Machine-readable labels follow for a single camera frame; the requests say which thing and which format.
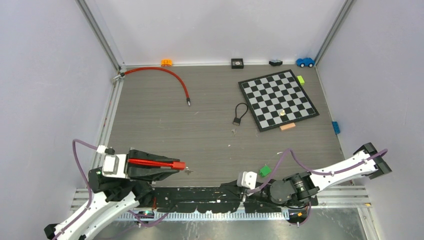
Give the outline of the red cable padlock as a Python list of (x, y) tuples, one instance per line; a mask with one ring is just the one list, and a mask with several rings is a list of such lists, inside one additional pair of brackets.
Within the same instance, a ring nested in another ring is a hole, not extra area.
[(168, 167), (173, 170), (179, 170), (182, 171), (186, 168), (185, 162), (180, 161), (154, 161), (154, 160), (147, 160), (147, 159), (136, 159), (136, 158), (130, 158), (128, 159), (128, 162), (131, 164), (139, 165), (139, 166), (148, 166), (148, 167)]

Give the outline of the black cable padlock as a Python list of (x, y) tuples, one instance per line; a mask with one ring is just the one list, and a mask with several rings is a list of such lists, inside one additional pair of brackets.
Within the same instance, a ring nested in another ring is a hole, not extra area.
[[(238, 107), (245, 106), (245, 111), (241, 116), (238, 116)], [(249, 111), (249, 106), (245, 102), (238, 103), (234, 108), (234, 119), (232, 124), (235, 126), (239, 126), (241, 124), (242, 118), (247, 114)]]

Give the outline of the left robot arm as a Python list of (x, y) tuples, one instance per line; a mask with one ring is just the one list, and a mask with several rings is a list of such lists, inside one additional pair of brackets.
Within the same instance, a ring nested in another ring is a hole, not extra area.
[(153, 207), (153, 182), (186, 168), (179, 159), (130, 149), (105, 150), (103, 165), (88, 172), (88, 200), (68, 219), (44, 228), (49, 240), (87, 240), (101, 225), (135, 207)]

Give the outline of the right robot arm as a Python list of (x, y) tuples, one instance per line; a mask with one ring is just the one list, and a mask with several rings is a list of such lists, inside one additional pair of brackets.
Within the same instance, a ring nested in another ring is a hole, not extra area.
[[(376, 150), (369, 142), (362, 145), (350, 158), (327, 167), (311, 169), (299, 161), (293, 149), (288, 148), (282, 152), (275, 167), (262, 183), (257, 181), (257, 173), (244, 171), (239, 174), (237, 180), (224, 186), (229, 187), (242, 202), (257, 198), (260, 202), (278, 206), (303, 207), (311, 204), (313, 197), (329, 187), (361, 177), (375, 179), (391, 173), (391, 168), (383, 159), (387, 152), (386, 148)], [(291, 155), (304, 171), (280, 180), (275, 179), (275, 174), (288, 155)]]

